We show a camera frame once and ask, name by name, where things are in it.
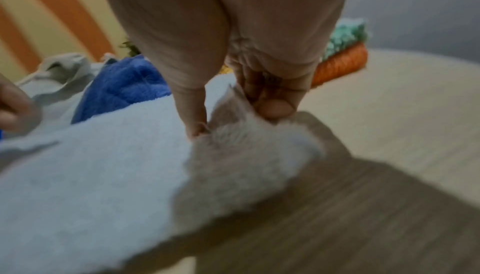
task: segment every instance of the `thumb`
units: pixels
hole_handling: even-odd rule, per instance
[[[205,109],[205,87],[186,88],[173,85],[170,87],[176,110],[185,124],[189,139],[193,139],[205,131],[207,110]]]

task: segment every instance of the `mint green cloth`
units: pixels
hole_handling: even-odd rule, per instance
[[[322,61],[358,42],[365,42],[369,36],[365,27],[366,21],[364,19],[340,19],[336,23],[335,30],[331,33]]]

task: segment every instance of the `blue object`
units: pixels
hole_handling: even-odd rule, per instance
[[[142,55],[107,62],[83,94],[71,124],[171,93],[162,75]]]

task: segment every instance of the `hand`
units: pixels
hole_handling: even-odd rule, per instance
[[[0,75],[0,129],[16,131],[34,109],[33,102],[18,87]]]
[[[260,115],[293,114],[311,86],[345,0],[109,2],[165,78],[187,134],[194,137],[207,119],[205,85],[224,62]]]

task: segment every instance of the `wooden table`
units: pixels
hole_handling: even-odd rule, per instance
[[[122,272],[480,273],[480,65],[373,50],[299,109],[337,159]]]

